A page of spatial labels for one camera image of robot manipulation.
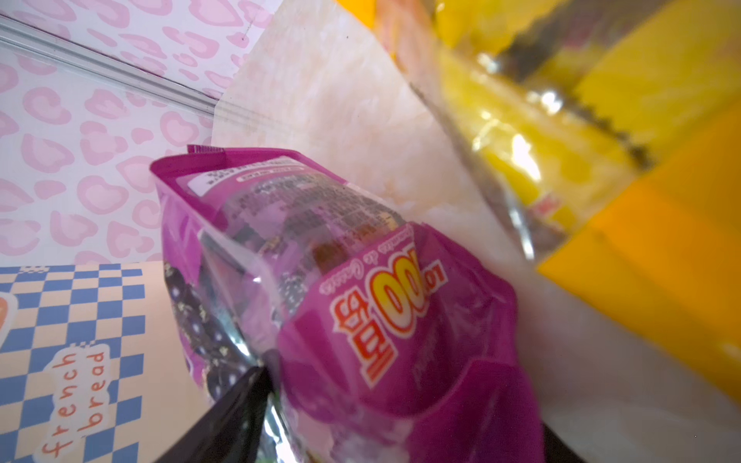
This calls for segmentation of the purple grape candy bag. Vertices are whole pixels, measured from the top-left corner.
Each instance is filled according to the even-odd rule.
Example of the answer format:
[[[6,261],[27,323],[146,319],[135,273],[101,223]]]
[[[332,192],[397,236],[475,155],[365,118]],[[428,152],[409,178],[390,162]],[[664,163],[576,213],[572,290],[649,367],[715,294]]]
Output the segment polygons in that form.
[[[542,462],[513,287],[293,150],[151,165],[163,273],[212,406],[254,367],[256,462]]]

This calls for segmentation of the blue checkered paper bag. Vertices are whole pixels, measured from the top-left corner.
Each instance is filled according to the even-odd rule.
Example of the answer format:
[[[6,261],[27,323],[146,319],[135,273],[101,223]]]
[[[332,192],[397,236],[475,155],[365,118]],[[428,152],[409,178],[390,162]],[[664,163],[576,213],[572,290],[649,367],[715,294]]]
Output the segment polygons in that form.
[[[1,271],[1,458],[152,462],[208,410],[158,262]]]

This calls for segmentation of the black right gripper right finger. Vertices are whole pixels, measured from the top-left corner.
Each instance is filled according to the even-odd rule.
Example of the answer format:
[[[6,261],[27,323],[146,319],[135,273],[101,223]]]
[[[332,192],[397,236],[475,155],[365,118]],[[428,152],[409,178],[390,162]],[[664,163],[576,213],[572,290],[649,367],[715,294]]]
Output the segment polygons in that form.
[[[546,463],[584,463],[549,426],[543,425],[544,453]]]

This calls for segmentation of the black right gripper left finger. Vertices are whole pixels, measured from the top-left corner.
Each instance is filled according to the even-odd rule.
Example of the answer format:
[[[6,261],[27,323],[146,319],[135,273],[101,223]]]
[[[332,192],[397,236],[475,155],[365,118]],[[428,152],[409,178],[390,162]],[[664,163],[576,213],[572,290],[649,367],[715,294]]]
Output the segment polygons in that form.
[[[157,463],[256,462],[271,392],[267,369],[251,368]]]

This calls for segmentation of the yellow orange candy bag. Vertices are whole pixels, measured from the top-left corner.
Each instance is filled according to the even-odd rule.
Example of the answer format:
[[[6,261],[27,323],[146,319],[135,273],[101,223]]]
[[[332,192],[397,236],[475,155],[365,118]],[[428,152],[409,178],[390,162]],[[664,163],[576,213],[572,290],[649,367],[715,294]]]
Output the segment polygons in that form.
[[[740,5],[347,1],[541,275],[740,396]]]

